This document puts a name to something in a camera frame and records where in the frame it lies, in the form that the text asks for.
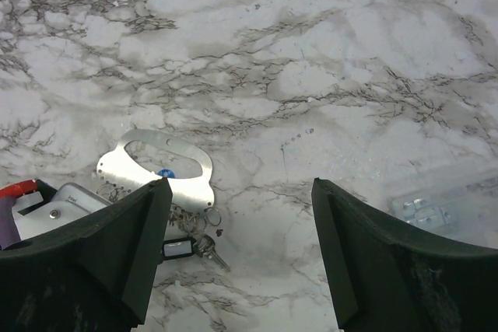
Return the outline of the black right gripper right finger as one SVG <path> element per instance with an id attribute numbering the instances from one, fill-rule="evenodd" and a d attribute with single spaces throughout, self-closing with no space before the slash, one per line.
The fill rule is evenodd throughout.
<path id="1" fill-rule="evenodd" d="M 496 250 L 418 229 L 329 180 L 311 200 L 341 330 L 497 329 Z"/>

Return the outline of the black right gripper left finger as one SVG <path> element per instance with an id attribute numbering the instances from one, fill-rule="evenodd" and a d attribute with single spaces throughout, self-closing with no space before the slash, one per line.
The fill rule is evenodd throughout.
<path id="1" fill-rule="evenodd" d="M 1 252 L 3 331 L 130 331 L 146 321 L 167 179 Z"/>

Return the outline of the key with black tag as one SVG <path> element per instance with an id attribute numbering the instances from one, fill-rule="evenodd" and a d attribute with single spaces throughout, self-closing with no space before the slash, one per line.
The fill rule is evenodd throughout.
<path id="1" fill-rule="evenodd" d="M 164 241 L 161 248 L 160 262 L 191 257 L 194 255 L 212 260 L 224 271 L 231 272 L 228 263 L 218 255 L 215 240 L 207 234 Z"/>

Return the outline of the key with blue tag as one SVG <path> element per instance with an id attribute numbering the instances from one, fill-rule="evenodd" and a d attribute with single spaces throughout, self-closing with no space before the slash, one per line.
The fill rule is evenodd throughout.
<path id="1" fill-rule="evenodd" d="M 173 178 L 174 179 L 176 177 L 174 171 L 171 169 L 161 169 L 156 174 L 158 176 L 166 177 L 166 178 Z"/>

